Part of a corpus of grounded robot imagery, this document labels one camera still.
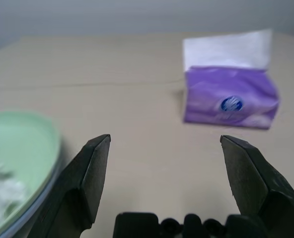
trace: tissue box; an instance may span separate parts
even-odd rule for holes
[[[184,42],[184,121],[269,129],[279,106],[266,74],[270,32],[212,38]]]

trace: table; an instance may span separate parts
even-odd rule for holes
[[[269,74],[281,106],[263,131],[182,123],[181,42],[205,35],[23,37],[0,50],[0,111],[51,117],[63,135],[66,163],[88,139],[111,134],[96,223],[82,238],[111,238],[123,211],[179,222],[196,213],[222,223],[238,213],[221,134],[258,147],[294,188],[294,37],[274,35]]]

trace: green plate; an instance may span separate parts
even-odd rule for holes
[[[0,234],[39,196],[51,178],[60,146],[60,134],[50,120],[32,113],[0,113],[0,165],[28,190],[25,203],[0,224]]]

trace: blue logo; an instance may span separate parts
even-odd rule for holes
[[[224,99],[221,103],[221,109],[225,112],[238,112],[243,108],[242,100],[237,96],[231,96]]]

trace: wall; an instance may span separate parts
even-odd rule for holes
[[[267,27],[294,34],[294,0],[0,0],[0,46],[20,35]]]

